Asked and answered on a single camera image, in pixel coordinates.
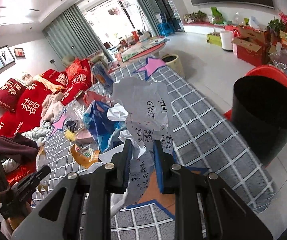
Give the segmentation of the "person's left hand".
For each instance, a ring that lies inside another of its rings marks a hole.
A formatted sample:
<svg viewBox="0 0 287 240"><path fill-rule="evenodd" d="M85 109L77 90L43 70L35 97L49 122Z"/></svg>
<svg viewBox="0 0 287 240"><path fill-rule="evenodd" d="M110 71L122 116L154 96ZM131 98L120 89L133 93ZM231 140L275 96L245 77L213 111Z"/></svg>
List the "person's left hand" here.
<svg viewBox="0 0 287 240"><path fill-rule="evenodd" d="M26 202L25 206L19 211L19 214L15 217L9 217L8 219L3 219L1 222L0 230L6 236L7 239L11 238L14 230L20 225L20 223L29 215L32 211L31 205Z"/></svg>

